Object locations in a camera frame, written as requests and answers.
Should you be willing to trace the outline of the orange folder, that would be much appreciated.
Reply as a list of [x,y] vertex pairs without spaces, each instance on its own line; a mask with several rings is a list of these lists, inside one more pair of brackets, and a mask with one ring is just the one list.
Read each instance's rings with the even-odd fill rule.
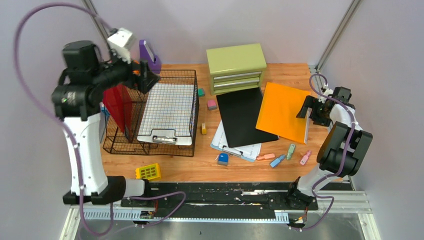
[[273,82],[265,86],[255,128],[298,144],[308,141],[309,120],[297,118],[311,93]]

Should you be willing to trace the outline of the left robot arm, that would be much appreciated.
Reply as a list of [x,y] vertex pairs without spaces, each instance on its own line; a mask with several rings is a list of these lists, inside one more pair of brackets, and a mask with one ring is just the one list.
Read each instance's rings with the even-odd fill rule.
[[107,176],[100,150],[100,103],[104,92],[118,85],[147,93],[158,81],[145,61],[135,61],[130,48],[108,45],[110,60],[102,61],[99,48],[90,40],[68,43],[62,50],[65,69],[51,100],[54,119],[63,128],[71,164],[71,188],[62,197],[66,205],[106,205],[133,197],[149,206],[153,193],[147,180]]

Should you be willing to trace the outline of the red folder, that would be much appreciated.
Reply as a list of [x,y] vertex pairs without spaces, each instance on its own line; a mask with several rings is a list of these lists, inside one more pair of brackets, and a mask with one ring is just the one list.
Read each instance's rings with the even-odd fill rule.
[[103,93],[103,104],[125,137],[130,140],[132,99],[128,88],[122,84],[112,87]]

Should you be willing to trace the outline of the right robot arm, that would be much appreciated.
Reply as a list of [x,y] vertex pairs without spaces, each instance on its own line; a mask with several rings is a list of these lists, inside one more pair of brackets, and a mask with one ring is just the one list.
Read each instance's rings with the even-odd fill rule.
[[357,123],[355,106],[349,103],[351,96],[350,89],[336,87],[324,90],[319,98],[305,98],[297,118],[309,118],[313,124],[331,129],[317,153],[316,166],[290,184],[284,198],[290,208],[309,206],[316,200],[316,191],[337,178],[358,172],[373,135]]

